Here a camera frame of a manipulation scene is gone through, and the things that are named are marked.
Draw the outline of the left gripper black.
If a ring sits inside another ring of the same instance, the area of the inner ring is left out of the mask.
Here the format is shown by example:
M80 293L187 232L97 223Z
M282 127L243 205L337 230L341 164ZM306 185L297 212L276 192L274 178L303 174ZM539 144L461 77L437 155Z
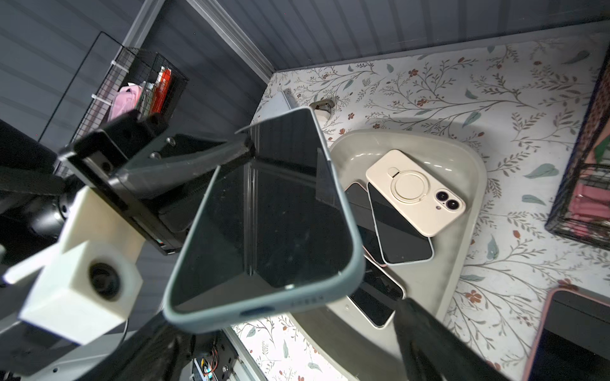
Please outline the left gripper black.
M173 129L130 111L60 150L59 159L165 255L181 250L218 166L249 157L247 133Z

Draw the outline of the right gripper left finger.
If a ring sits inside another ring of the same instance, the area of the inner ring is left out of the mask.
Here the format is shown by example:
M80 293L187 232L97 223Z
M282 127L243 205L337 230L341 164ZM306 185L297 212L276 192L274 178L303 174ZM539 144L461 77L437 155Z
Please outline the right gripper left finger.
M178 380L195 343L195 335L179 330L160 312L79 379Z

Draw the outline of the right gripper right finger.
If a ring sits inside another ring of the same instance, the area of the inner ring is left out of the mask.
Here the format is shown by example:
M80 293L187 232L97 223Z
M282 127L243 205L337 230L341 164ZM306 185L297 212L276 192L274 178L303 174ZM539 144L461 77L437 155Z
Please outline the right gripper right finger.
M506 380L414 299L396 303L394 328L409 380Z

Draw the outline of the grey storage tray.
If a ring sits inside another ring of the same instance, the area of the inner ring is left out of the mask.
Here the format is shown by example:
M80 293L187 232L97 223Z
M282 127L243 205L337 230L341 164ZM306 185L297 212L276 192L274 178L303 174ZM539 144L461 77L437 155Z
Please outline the grey storage tray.
M427 133L355 130L330 146L344 187L365 180L368 167L387 151L399 149L454 190L467 205L458 220L433 238L428 262L390 268L407 295L443 320L457 288L481 210L487 171L468 145ZM406 373L392 324L377 329L347 298L315 310L292 314L308 341L349 380L404 380Z

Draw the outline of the pink case phone black screen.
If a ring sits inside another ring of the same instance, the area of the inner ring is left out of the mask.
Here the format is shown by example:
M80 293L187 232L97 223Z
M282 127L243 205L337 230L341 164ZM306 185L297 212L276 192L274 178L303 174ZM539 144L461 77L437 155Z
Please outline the pink case phone black screen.
M609 298L557 287L545 302L524 380L608 380Z

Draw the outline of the beige case phone with ring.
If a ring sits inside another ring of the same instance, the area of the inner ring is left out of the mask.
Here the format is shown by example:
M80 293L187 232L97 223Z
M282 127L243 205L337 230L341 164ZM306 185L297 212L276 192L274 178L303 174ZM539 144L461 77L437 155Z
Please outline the beige case phone with ring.
M400 150L388 151L365 175L369 185L426 237L436 236L466 211L464 200Z

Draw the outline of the light blue case phone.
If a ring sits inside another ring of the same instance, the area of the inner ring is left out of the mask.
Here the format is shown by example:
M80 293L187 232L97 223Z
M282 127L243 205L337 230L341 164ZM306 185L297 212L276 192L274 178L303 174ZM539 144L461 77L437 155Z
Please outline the light blue case phone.
M314 112L246 127L246 153L214 167L164 296L189 333L307 311L362 282L362 240Z

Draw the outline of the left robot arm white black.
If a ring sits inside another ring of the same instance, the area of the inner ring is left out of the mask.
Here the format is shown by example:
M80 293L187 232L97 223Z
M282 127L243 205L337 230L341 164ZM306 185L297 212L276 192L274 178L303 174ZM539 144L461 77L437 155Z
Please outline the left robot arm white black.
M1 126L1 376L33 376L132 326L145 244L179 252L245 133L171 134L132 110L54 153Z

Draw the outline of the cream case phone black screen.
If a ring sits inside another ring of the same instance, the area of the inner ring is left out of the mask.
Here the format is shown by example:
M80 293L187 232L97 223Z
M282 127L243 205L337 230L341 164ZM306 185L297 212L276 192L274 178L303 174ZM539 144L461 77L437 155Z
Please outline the cream case phone black screen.
M370 324L382 329L393 319L406 290L385 270L365 257L365 273L358 288L348 296Z

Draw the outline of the white case phone black screen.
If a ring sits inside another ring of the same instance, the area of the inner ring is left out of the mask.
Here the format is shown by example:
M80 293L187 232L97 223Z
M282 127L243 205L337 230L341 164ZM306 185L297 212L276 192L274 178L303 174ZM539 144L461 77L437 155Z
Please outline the white case phone black screen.
M431 239L422 235L373 186L367 184L381 256L388 265L431 260L435 250Z

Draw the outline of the red folder in side basket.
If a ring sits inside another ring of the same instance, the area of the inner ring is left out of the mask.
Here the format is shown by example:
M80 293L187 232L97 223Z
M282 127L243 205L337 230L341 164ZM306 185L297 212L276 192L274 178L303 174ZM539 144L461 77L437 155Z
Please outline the red folder in side basket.
M149 109L150 114L158 114L162 111L165 99L172 80L172 70L165 66L160 68Z

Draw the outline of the pink plastic pencil case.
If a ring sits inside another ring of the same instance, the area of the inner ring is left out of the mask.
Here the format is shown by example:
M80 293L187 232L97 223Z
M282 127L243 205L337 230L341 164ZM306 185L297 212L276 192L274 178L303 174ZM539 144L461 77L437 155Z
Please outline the pink plastic pencil case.
M137 84L128 84L119 90L112 101L108 121L135 110L138 106L143 87Z

